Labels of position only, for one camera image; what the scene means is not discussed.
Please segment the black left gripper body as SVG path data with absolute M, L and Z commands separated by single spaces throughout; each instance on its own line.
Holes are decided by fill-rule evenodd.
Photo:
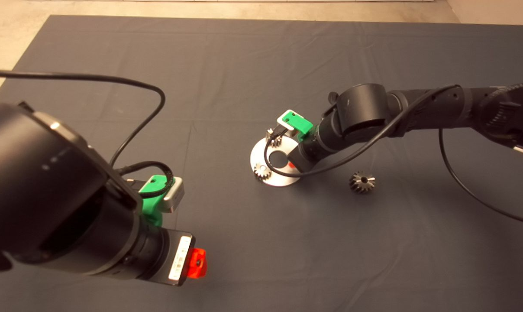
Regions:
M 162 228 L 163 251 L 155 270 L 155 283 L 181 286 L 187 279 L 188 267 L 196 237 L 189 232 Z

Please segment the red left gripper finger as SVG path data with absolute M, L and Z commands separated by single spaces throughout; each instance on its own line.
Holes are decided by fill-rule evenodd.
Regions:
M 201 279 L 207 273 L 207 253 L 204 249 L 195 247 L 192 249 L 188 261 L 187 278 Z

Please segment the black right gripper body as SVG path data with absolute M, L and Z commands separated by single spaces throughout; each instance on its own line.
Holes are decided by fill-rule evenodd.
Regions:
M 305 139 L 293 149 L 293 165 L 299 172 L 309 172 L 327 157 L 327 150 L 317 139 Z

